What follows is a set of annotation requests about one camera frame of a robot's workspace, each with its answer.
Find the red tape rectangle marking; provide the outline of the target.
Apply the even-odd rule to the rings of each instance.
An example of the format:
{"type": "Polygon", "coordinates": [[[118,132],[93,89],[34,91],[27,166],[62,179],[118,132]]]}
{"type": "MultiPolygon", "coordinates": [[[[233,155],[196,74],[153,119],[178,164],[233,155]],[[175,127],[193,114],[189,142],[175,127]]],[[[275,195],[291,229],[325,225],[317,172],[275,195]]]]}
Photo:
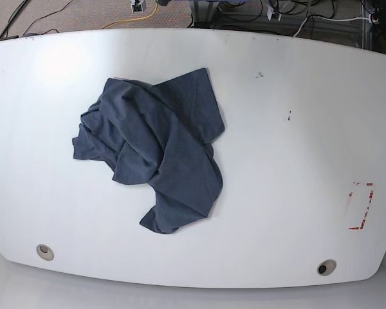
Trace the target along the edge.
{"type": "Polygon", "coordinates": [[[348,230],[362,230],[374,195],[375,185],[369,182],[353,182],[345,211],[348,230]]]}

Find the dark blue t-shirt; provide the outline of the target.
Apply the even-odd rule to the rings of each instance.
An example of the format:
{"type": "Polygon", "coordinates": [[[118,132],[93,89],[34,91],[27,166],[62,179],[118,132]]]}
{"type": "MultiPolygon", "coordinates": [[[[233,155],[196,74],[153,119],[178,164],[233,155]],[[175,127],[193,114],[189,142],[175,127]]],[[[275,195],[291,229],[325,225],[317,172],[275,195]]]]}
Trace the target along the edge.
{"type": "Polygon", "coordinates": [[[224,130],[204,68],[155,85],[108,79],[80,117],[73,157],[105,162],[118,183],[150,185],[155,204],[140,224],[172,234],[207,218],[218,199],[212,142],[224,130]]]}

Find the grey power adapter box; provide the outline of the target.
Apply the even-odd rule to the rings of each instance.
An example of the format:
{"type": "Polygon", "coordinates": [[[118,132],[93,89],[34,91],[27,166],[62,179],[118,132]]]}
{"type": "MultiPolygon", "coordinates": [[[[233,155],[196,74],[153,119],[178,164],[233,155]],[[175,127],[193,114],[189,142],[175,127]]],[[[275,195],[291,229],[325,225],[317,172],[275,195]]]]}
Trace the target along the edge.
{"type": "Polygon", "coordinates": [[[145,0],[131,0],[132,13],[144,12],[146,10],[145,0]]]}

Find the aluminium frame structure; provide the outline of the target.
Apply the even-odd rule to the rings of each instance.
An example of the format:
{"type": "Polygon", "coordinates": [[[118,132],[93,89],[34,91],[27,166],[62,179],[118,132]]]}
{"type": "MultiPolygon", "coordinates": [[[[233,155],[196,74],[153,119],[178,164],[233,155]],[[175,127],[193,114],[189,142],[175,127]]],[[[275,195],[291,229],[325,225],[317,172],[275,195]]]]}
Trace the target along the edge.
{"type": "Polygon", "coordinates": [[[191,28],[334,42],[371,51],[365,1],[190,1],[191,28]]]}

